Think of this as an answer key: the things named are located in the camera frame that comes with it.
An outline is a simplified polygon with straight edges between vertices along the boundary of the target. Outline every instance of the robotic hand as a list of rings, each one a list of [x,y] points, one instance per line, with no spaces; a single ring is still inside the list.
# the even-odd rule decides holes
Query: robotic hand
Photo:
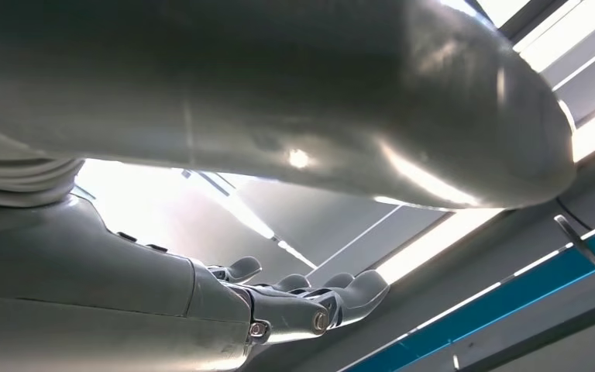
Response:
[[[307,278],[292,274],[276,284],[244,285],[261,271],[254,257],[231,267],[210,271],[252,309],[249,337],[252,344],[281,343],[318,337],[328,329],[365,318],[382,301],[389,286],[374,270],[358,277],[339,274],[322,288],[312,288]]]
[[[139,245],[76,197],[0,207],[0,372],[230,370],[253,345],[364,318],[389,290],[372,270],[322,288],[297,274],[243,284],[260,271]]]

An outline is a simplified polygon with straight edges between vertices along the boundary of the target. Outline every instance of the white ceiling panel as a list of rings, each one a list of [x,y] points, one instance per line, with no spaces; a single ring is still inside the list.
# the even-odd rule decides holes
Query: white ceiling panel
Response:
[[[395,208],[367,198],[264,180],[247,182],[238,196],[316,265]]]

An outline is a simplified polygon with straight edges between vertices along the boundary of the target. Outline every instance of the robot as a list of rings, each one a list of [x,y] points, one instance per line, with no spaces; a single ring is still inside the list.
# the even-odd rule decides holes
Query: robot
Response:
[[[389,291],[111,233],[68,195],[84,158],[520,208],[573,181],[570,128],[463,0],[0,0],[0,371],[231,370]]]

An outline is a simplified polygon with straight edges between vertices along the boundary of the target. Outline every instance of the glossy gray surface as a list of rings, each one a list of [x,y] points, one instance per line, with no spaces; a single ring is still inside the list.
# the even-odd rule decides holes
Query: glossy gray surface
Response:
[[[463,0],[0,1],[0,135],[434,208],[574,177],[554,95]]]
[[[249,323],[0,298],[0,372],[231,370]]]

